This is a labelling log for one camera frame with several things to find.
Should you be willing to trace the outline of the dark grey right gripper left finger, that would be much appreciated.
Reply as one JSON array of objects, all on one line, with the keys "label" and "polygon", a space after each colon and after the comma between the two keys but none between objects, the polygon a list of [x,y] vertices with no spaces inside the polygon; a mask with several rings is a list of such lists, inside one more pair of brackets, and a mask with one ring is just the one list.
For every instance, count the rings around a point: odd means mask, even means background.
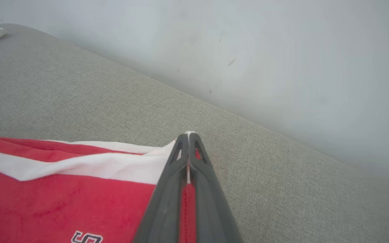
[{"label": "dark grey right gripper left finger", "polygon": [[133,243],[178,243],[182,191],[187,181],[188,134],[181,134],[153,191]]}]

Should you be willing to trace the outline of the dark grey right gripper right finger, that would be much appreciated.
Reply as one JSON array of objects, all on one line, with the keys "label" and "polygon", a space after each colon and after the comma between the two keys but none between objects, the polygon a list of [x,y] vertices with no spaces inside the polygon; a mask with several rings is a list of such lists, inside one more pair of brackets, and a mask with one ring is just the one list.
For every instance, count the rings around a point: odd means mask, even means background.
[{"label": "dark grey right gripper right finger", "polygon": [[188,158],[196,190],[196,241],[242,243],[236,220],[197,133],[188,134]]}]

